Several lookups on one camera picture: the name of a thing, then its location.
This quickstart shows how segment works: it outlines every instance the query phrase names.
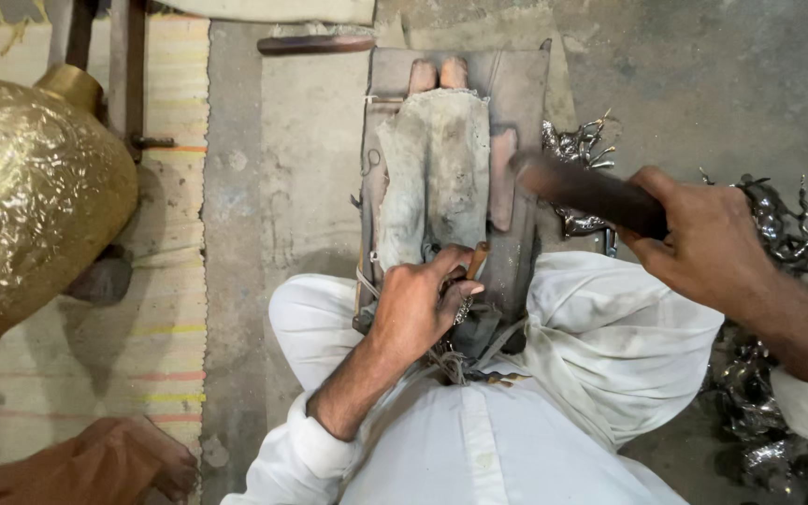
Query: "orange cloth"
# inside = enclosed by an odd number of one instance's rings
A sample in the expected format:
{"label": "orange cloth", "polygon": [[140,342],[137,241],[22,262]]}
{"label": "orange cloth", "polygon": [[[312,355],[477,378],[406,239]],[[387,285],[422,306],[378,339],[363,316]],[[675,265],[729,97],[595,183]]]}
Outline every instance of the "orange cloth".
{"label": "orange cloth", "polygon": [[148,419],[106,418],[71,440],[0,465],[0,505],[131,504],[150,486],[176,501],[195,483],[195,457]]}

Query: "white trousers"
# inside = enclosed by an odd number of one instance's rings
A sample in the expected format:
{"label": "white trousers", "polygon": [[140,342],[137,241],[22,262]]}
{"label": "white trousers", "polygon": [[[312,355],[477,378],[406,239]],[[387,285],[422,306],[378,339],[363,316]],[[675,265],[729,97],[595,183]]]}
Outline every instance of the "white trousers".
{"label": "white trousers", "polygon": [[[319,387],[363,338],[351,328],[355,286],[298,275],[270,300],[276,338],[305,390]],[[543,392],[613,452],[688,406],[724,321],[639,265],[592,252],[539,256],[526,308],[526,350],[501,358],[533,376],[515,386]]]}

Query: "wooden tool handle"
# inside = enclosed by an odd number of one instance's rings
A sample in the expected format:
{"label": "wooden tool handle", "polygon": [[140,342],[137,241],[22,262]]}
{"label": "wooden tool handle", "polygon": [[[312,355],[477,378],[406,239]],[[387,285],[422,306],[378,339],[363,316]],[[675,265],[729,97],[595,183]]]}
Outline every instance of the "wooden tool handle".
{"label": "wooden tool handle", "polygon": [[312,53],[347,53],[371,50],[376,40],[370,35],[307,35],[304,37],[271,37],[258,40],[258,51],[264,56]]}
{"label": "wooden tool handle", "polygon": [[510,168],[524,189],[550,202],[657,240],[669,234],[663,204],[624,180],[537,152],[517,152],[510,158]]}
{"label": "wooden tool handle", "polygon": [[476,251],[472,254],[472,260],[469,262],[469,269],[466,270],[466,280],[473,281],[476,279],[478,268],[482,266],[485,257],[488,256],[488,242],[484,240],[476,245]]}

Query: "dirty floor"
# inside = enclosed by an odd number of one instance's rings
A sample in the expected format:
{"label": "dirty floor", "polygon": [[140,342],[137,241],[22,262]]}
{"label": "dirty floor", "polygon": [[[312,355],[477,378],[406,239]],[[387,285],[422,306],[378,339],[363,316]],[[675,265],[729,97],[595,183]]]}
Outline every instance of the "dirty floor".
{"label": "dirty floor", "polygon": [[[376,16],[387,21],[403,13],[406,35],[407,29],[443,27],[538,3],[379,0]],[[769,176],[787,194],[796,191],[801,174],[808,184],[808,2],[549,3],[563,34],[579,121],[612,108],[618,174],[658,165],[676,178],[698,180],[702,167],[725,183],[747,172]],[[35,12],[29,2],[1,4],[10,21]],[[266,412],[290,401],[267,386],[270,367],[265,367],[266,361],[281,360],[275,341],[264,336],[267,296],[260,268],[260,240],[269,223],[258,213],[261,59],[254,45],[269,30],[236,22],[211,27],[202,210],[210,306],[201,439],[208,504],[244,489],[245,470],[274,423]],[[332,181],[325,190],[348,191]],[[621,248],[620,255],[625,253]],[[355,260],[328,254],[298,267],[350,276]],[[284,391],[294,393],[294,387]],[[648,465],[692,504],[800,502],[719,476],[715,462],[726,442],[714,430],[711,405],[698,401],[624,447],[623,454]]]}

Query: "grey cloth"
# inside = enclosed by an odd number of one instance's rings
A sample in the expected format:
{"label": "grey cloth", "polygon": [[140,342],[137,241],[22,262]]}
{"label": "grey cloth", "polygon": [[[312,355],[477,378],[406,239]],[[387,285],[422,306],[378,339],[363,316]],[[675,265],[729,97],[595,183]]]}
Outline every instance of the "grey cloth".
{"label": "grey cloth", "polygon": [[379,263],[422,263],[424,245],[486,239],[488,101],[468,90],[407,98],[376,128],[389,173],[379,211]]}

